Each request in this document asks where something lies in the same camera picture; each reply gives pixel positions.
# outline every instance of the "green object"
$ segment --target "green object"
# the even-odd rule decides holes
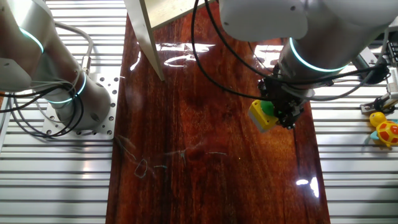
[[[261,101],[262,111],[268,116],[274,116],[274,105],[270,101]]]

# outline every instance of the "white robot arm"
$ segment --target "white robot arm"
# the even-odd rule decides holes
[[[397,16],[398,1],[390,0],[220,0],[221,23],[232,37],[245,41],[289,38],[273,76],[311,84],[284,85],[267,78],[259,84],[264,98],[279,99],[269,103],[278,123],[286,128],[294,127],[303,104],[313,96],[312,88],[333,84],[333,80],[317,80],[334,77],[350,62],[358,69],[371,67],[365,63],[365,48]],[[371,84],[386,73],[361,75]]]

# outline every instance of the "glossy wooden surface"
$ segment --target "glossy wooden surface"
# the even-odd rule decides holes
[[[164,82],[127,22],[106,223],[329,223],[309,105],[296,130],[261,134],[248,117],[252,100],[225,93],[199,71],[191,18],[154,32]],[[208,73],[258,95],[259,77],[222,46],[205,9],[197,18]],[[247,43],[228,40],[256,64]]]

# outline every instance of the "metal base plate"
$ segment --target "metal base plate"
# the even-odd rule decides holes
[[[96,77],[97,82],[103,85],[111,97],[111,108],[106,119],[100,123],[93,130],[71,131],[70,133],[57,137],[56,139],[49,139],[49,141],[109,141],[113,139],[114,125],[116,118],[116,108],[118,105],[118,92],[119,92],[119,75],[107,75],[103,77]],[[49,103],[46,111],[49,118],[54,118],[54,121],[59,121],[55,110]],[[44,121],[42,132],[57,133],[61,131],[65,125],[56,123],[46,119]]]

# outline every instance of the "gray cable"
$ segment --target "gray cable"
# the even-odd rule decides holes
[[[91,37],[86,32],[84,32],[81,29],[78,29],[76,27],[63,24],[61,22],[55,22],[55,26],[82,35],[88,41],[88,49],[87,49],[87,53],[85,56],[91,55],[91,51],[93,51],[94,43],[93,43],[93,39],[91,39]]]
[[[374,66],[378,66],[378,65],[381,63],[381,61],[382,61],[382,56],[384,55],[384,52],[386,51],[386,48],[387,48],[388,35],[389,35],[389,31],[388,31],[388,29],[386,29],[386,30],[384,31],[384,39],[383,39],[383,45],[382,45],[382,48],[381,48],[381,53],[380,53],[380,56],[379,56],[379,58],[377,59],[377,62],[376,62],[376,64],[375,64]],[[285,90],[287,93],[289,93],[289,94],[291,94],[291,95],[293,95],[293,96],[299,97],[299,98],[301,98],[301,99],[303,99],[303,100],[312,100],[312,101],[330,101],[330,100],[337,100],[337,99],[340,99],[340,98],[342,98],[342,97],[345,97],[345,96],[348,96],[348,95],[352,94],[353,92],[355,92],[356,90],[358,90],[359,88],[361,88],[362,86],[364,86],[365,83],[368,82],[369,79],[373,76],[373,74],[374,74],[374,71],[371,71],[371,72],[369,73],[369,75],[367,75],[367,77],[365,77],[365,78],[361,81],[361,83],[358,84],[357,86],[355,86],[352,90],[350,90],[350,91],[348,91],[348,92],[346,92],[346,93],[344,93],[344,94],[341,94],[341,95],[338,95],[338,96],[332,96],[332,97],[321,97],[321,98],[317,98],[317,97],[307,97],[307,96],[303,96],[303,95],[300,95],[300,94],[294,92],[293,90],[291,90],[289,87],[287,87],[287,86],[285,86],[285,85],[282,85],[282,89]]]

